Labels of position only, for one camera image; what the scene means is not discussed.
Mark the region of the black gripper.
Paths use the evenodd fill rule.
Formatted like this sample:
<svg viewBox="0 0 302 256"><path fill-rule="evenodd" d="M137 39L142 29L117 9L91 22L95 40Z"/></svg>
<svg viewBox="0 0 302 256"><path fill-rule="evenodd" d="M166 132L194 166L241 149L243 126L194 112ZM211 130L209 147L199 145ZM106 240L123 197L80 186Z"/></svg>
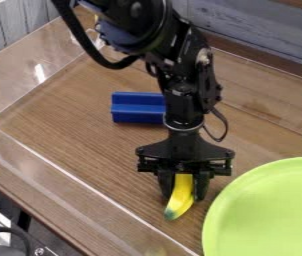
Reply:
<svg viewBox="0 0 302 256"><path fill-rule="evenodd" d="M194 175L194 199L206 197L211 176L230 176L235 152L207 142L198 131L169 133L161 142L137 148L138 171L157 174L162 195L171 197L175 174Z"/></svg>

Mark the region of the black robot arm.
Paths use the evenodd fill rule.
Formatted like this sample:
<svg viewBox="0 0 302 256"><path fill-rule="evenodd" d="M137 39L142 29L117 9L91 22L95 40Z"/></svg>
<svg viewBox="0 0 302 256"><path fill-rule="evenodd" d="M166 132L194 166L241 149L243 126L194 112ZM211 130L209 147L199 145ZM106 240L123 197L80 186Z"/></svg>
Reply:
<svg viewBox="0 0 302 256"><path fill-rule="evenodd" d="M202 32L173 7L171 0L78 0L98 15L103 41L126 57L113 62L87 36L66 0L51 0L83 50L103 67L121 70L143 60L157 78L165 97L162 122L166 140L137 148L138 170L158 177L162 194L169 197L175 176L193 176L193 196L206 197L210 179L231 174L233 150L209 143L199 131L205 116L221 116L215 105L222 86L214 73L214 55Z"/></svg>

